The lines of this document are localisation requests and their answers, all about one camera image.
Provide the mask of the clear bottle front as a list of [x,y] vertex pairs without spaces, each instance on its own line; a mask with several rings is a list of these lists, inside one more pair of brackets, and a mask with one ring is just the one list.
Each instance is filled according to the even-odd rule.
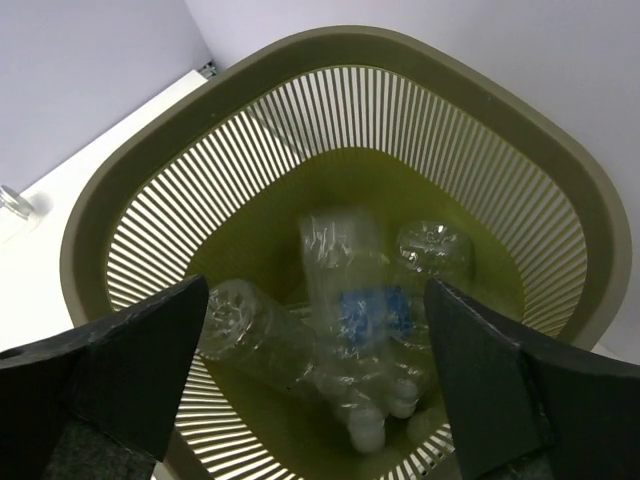
[[341,293],[384,287],[385,260],[376,222],[361,209],[335,210],[304,216],[299,231],[311,326],[326,362],[349,380],[346,394],[327,401],[345,425],[354,449],[362,454],[377,452],[385,444],[387,414],[353,383],[340,355],[338,313]]

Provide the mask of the blue label Pocari bottle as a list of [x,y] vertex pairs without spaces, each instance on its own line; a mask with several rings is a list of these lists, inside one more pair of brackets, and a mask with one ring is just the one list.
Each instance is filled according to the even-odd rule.
[[353,383],[385,414],[411,417],[429,381],[425,346],[412,341],[409,302],[399,286],[339,295],[340,355]]

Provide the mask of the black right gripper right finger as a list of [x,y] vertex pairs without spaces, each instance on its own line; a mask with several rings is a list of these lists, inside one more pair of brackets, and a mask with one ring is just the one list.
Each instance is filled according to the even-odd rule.
[[423,301],[462,478],[638,478],[638,366],[555,340],[438,280]]

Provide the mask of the clear crushed plastic bottle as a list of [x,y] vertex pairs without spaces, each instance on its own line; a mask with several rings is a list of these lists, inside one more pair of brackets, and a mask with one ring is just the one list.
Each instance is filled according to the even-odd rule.
[[400,228],[394,260],[402,273],[413,277],[465,283],[474,274],[474,245],[453,224],[418,220]]

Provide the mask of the clear jar metal lid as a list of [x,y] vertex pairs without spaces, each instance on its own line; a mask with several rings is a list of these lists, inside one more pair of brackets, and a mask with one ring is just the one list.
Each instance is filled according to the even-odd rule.
[[1,186],[1,243],[33,230],[39,216],[29,201],[6,185]]

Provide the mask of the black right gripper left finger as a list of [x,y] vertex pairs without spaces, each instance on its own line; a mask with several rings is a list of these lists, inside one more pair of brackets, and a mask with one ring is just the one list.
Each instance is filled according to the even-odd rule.
[[150,478],[169,446],[208,295],[193,276],[3,351],[2,478]]

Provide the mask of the clear bottle white blue cap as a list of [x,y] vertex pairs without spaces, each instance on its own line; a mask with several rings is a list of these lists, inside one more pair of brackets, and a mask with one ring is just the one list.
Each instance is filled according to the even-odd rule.
[[314,330],[240,279],[209,291],[197,352],[298,398],[335,398],[349,389],[349,380],[322,356]]

